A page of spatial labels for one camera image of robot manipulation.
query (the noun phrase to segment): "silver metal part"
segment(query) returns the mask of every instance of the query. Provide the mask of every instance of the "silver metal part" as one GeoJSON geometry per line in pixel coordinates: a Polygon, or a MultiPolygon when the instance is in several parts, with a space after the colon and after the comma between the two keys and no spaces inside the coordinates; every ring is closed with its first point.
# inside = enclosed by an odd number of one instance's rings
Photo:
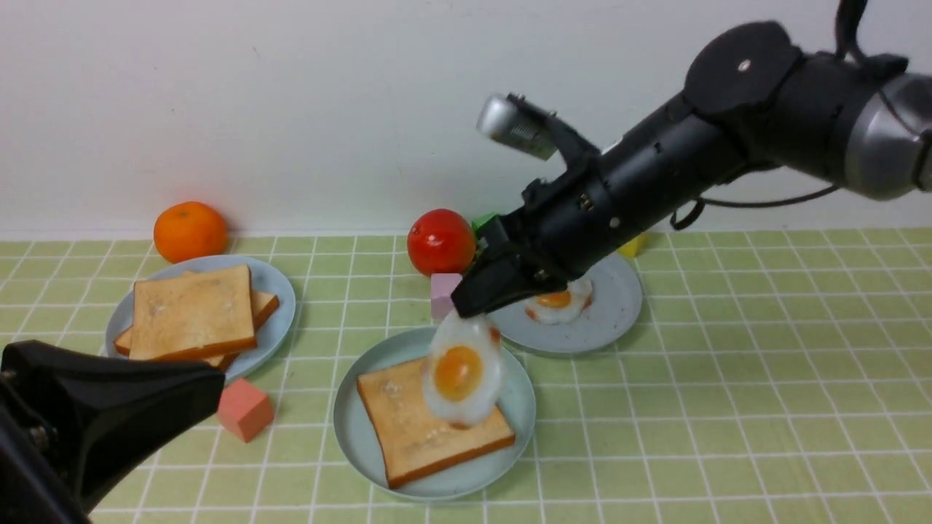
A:
{"type": "Polygon", "coordinates": [[[537,121],[523,115],[508,97],[498,93],[486,100],[475,128],[499,144],[541,160],[549,160],[556,153],[550,133],[537,121]]]}
{"type": "Polygon", "coordinates": [[[864,106],[845,149],[847,188],[892,200],[917,187],[932,190],[932,77],[902,75],[864,106]]]}

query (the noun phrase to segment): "toy fried egg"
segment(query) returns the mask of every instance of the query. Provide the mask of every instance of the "toy fried egg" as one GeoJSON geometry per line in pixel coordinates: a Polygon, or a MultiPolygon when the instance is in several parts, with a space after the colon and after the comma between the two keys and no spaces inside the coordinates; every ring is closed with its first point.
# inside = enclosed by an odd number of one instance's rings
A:
{"type": "Polygon", "coordinates": [[[565,291],[534,296],[524,302],[525,313],[541,324],[566,324],[579,318],[592,305],[592,281],[579,279],[565,291]]]}
{"type": "Polygon", "coordinates": [[[499,330],[485,315],[464,320],[451,311],[421,368],[424,403],[433,416],[458,428],[487,419],[505,381],[501,352],[499,330]]]}

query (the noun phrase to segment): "toast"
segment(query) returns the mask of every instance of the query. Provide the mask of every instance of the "toast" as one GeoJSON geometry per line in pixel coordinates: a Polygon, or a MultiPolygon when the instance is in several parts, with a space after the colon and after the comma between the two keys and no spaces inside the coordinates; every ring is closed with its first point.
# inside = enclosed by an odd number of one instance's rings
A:
{"type": "MultiPolygon", "coordinates": [[[[182,276],[194,275],[197,274],[194,271],[185,271],[182,273],[182,276]]],[[[251,299],[253,302],[253,326],[255,331],[259,331],[263,325],[265,325],[268,317],[272,316],[272,313],[279,308],[280,302],[279,298],[276,295],[270,293],[265,293],[262,291],[252,291],[251,299]]],[[[132,326],[126,328],[123,333],[120,333],[119,336],[114,340],[114,348],[116,352],[129,357],[132,347],[132,326]]],[[[221,371],[227,371],[230,365],[233,364],[233,361],[239,356],[238,353],[213,357],[206,359],[207,363],[220,369],[221,371]]]]}
{"type": "Polygon", "coordinates": [[[356,389],[376,430],[389,488],[508,448],[514,430],[498,407],[480,424],[455,429],[435,418],[421,393],[424,358],[361,375],[356,389]]]}
{"type": "Polygon", "coordinates": [[[254,349],[249,266],[133,285],[131,360],[198,360],[254,349]]]}

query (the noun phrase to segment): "red tomato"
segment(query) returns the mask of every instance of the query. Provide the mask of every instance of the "red tomato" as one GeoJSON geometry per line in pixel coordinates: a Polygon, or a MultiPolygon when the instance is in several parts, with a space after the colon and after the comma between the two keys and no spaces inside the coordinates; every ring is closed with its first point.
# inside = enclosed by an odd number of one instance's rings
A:
{"type": "Polygon", "coordinates": [[[475,247],[469,222],[448,209],[425,213],[408,231],[408,257],[426,276],[464,272],[473,262],[475,247]]]}

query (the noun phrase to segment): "pink cube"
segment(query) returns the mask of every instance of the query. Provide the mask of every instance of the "pink cube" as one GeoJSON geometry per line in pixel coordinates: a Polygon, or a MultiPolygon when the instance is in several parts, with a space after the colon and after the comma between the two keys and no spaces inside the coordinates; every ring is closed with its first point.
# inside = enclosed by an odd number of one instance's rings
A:
{"type": "Polygon", "coordinates": [[[275,407],[262,390],[239,379],[220,395],[217,419],[243,442],[251,442],[275,418],[275,407]]]}
{"type": "Polygon", "coordinates": [[[431,317],[443,320],[453,310],[450,295],[463,280],[459,273],[435,273],[431,275],[431,317]]]}

